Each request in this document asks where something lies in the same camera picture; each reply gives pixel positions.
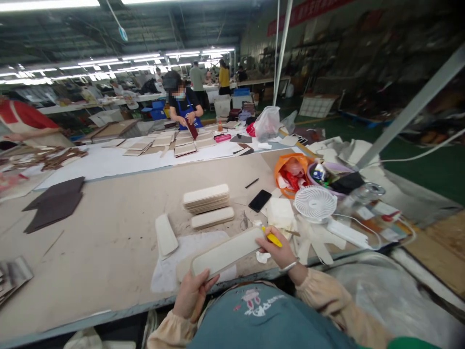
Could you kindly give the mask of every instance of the small white fan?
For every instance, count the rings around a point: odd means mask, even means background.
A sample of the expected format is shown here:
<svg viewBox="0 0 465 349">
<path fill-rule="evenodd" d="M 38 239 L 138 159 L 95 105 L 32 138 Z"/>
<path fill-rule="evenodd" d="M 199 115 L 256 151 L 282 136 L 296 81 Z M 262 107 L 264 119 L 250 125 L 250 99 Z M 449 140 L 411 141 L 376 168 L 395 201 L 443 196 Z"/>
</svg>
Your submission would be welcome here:
<svg viewBox="0 0 465 349">
<path fill-rule="evenodd" d="M 323 224 L 336 211 L 338 199 L 328 190 L 318 186 L 301 188 L 295 194 L 294 206 L 312 223 Z"/>
</svg>

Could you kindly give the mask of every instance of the bracelet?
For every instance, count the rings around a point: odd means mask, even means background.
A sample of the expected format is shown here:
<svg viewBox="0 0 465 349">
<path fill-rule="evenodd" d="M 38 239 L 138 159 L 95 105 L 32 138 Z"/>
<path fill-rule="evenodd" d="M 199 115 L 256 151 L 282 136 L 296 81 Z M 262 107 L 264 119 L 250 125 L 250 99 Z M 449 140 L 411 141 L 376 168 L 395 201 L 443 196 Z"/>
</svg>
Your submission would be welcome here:
<svg viewBox="0 0 465 349">
<path fill-rule="evenodd" d="M 288 272 L 289 270 L 291 270 L 293 267 L 295 267 L 300 261 L 300 258 L 297 257 L 297 260 L 291 264 L 289 264 L 287 267 L 283 268 L 283 269 L 279 269 L 279 272 L 282 272 L 282 273 L 285 273 L 285 272 Z"/>
</svg>

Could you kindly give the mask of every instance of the black pen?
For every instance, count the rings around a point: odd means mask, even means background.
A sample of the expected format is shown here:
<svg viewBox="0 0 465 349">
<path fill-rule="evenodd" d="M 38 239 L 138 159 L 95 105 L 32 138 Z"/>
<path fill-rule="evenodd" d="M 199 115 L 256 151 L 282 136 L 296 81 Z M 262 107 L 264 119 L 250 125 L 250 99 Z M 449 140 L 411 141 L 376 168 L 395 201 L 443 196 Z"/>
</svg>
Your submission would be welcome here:
<svg viewBox="0 0 465 349">
<path fill-rule="evenodd" d="M 254 183 L 257 182 L 257 181 L 258 181 L 258 178 L 255 179 L 255 180 L 254 180 L 252 183 L 250 183 L 248 186 L 246 186 L 246 189 L 248 189 L 252 184 L 254 184 Z"/>
</svg>

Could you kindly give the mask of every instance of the ceiling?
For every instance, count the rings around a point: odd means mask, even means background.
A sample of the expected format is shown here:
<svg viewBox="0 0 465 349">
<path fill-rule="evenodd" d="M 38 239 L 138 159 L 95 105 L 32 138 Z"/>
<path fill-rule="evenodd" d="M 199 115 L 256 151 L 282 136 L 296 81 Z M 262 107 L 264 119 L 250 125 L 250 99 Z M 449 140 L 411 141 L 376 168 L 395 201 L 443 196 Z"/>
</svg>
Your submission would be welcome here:
<svg viewBox="0 0 465 349">
<path fill-rule="evenodd" d="M 0 14 L 0 68 L 122 57 L 189 48 L 238 47 L 250 19 L 270 0 L 190 0 Z"/>
</svg>

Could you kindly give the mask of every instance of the metal pole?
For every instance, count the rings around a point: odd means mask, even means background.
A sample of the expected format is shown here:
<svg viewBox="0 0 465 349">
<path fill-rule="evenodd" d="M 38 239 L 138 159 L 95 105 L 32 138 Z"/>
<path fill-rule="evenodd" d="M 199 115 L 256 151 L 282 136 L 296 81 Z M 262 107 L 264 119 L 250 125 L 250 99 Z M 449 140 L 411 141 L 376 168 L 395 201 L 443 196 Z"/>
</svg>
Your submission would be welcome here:
<svg viewBox="0 0 465 349">
<path fill-rule="evenodd" d="M 276 43 L 275 43 L 275 74 L 273 76 L 274 84 L 276 84 L 276 70 L 278 68 L 278 38 L 279 38 L 279 4 L 281 3 L 281 0 L 278 0 L 278 18 L 276 19 Z"/>
<path fill-rule="evenodd" d="M 410 121 L 441 91 L 447 83 L 465 66 L 465 43 L 444 63 L 444 65 L 434 74 L 426 85 L 410 101 L 405 109 L 399 114 L 396 120 L 384 131 L 371 148 L 357 163 L 356 167 L 362 169 L 378 155 L 399 132 L 401 132 Z"/>
<path fill-rule="evenodd" d="M 292 0 L 287 0 L 286 19 L 284 20 L 284 29 L 282 31 L 281 51 L 279 52 L 278 70 L 276 71 L 275 93 L 273 96 L 273 107 L 276 106 L 278 98 L 279 81 L 281 80 L 282 61 L 284 60 L 284 51 L 286 49 L 287 32 L 289 31 L 289 21 L 291 20 Z"/>
</svg>

